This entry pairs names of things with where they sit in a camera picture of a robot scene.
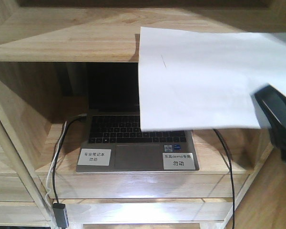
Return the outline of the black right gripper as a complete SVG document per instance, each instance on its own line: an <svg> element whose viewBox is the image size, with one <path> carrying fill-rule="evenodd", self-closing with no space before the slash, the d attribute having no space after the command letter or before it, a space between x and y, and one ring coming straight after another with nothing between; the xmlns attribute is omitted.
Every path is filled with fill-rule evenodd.
<svg viewBox="0 0 286 229"><path fill-rule="evenodd" d="M252 102L260 127L268 130L271 144L280 150L286 163L286 97L266 85L252 94Z"/></svg>

